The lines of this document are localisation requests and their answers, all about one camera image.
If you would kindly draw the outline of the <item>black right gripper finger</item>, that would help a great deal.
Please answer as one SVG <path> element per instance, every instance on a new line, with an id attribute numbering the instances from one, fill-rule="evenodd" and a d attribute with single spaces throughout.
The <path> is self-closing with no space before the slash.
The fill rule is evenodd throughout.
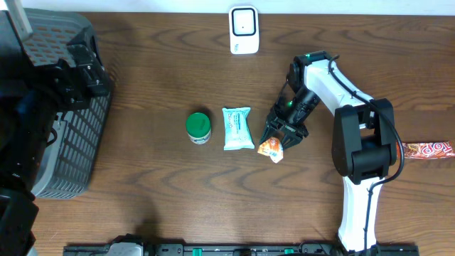
<path id="1" fill-rule="evenodd" d="M 285 132 L 281 140 L 283 149 L 288 149 L 290 147 L 296 146 L 304 138 L 304 133 L 302 132 Z"/>
<path id="2" fill-rule="evenodd" d="M 264 131 L 262 133 L 261 139 L 259 141 L 260 144 L 266 142 L 270 137 L 273 137 L 279 131 L 279 123 L 275 121 L 267 120 L 265 122 Z"/>

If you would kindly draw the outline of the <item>small orange tissue pack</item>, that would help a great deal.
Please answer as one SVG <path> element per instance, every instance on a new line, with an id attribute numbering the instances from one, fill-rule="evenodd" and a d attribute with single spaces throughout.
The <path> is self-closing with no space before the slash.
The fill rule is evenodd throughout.
<path id="1" fill-rule="evenodd" d="M 265 142 L 261 143 L 257 153 L 268 156 L 275 164 L 279 163 L 284 158 L 282 144 L 276 137 L 270 137 Z"/>

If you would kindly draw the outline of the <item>teal wet wipes pack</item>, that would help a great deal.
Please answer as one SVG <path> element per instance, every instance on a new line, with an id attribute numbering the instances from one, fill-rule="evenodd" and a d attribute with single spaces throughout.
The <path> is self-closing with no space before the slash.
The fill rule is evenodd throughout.
<path id="1" fill-rule="evenodd" d="M 223 108 L 225 151 L 254 149 L 255 145 L 247 124 L 250 107 Z"/>

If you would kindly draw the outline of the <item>green lid jar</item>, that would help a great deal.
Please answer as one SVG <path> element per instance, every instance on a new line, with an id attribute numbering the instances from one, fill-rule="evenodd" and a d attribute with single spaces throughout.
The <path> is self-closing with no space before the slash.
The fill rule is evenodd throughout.
<path id="1" fill-rule="evenodd" d="M 194 144 L 205 144 L 211 136 L 209 117 L 202 112 L 190 114 L 186 120 L 186 132 Z"/>

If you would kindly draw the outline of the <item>orange snack packet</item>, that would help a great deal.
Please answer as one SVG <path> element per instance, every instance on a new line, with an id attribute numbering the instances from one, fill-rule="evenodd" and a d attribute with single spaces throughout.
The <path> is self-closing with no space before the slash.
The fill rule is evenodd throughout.
<path id="1" fill-rule="evenodd" d="M 406 159 L 448 159 L 454 158 L 454 147 L 450 141 L 401 143 Z"/>

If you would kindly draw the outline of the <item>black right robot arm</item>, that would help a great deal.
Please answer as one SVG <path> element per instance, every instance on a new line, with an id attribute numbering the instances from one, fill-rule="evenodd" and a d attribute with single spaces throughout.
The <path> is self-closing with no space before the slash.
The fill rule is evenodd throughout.
<path id="1" fill-rule="evenodd" d="M 267 115 L 260 139 L 279 140 L 289 149 L 308 137 L 305 120 L 320 103 L 334 117 L 331 157 L 343 178 L 343 216 L 338 241 L 345 255 L 379 255 L 375 218 L 380 189 L 391 181 L 389 168 L 403 158 L 390 101 L 359 90 L 325 51 L 298 55 L 289 66 L 284 88 Z"/>

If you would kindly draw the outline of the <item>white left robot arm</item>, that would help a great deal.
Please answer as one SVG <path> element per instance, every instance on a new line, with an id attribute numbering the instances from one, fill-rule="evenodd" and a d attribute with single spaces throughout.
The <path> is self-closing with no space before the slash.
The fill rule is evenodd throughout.
<path id="1" fill-rule="evenodd" d="M 29 31 L 1 12 L 1 254 L 29 255 L 36 197 L 88 185 L 112 96 L 84 16 L 26 9 Z"/>

